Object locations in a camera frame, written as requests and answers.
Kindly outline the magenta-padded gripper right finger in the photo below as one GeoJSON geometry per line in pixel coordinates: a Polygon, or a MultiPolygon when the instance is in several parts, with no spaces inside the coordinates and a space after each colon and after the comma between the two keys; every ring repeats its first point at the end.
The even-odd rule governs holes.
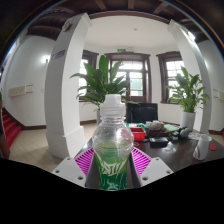
{"type": "Polygon", "coordinates": [[[161,158],[151,158],[138,148],[133,148],[130,159],[132,182],[135,188],[144,187],[173,173],[161,158]]]}

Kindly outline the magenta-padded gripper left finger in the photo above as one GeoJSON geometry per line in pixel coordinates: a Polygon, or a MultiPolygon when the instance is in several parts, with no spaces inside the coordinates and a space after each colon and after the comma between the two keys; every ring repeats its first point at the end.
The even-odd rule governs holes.
{"type": "Polygon", "coordinates": [[[82,151],[74,158],[66,157],[52,173],[80,187],[99,188],[99,173],[92,148],[82,151]]]}

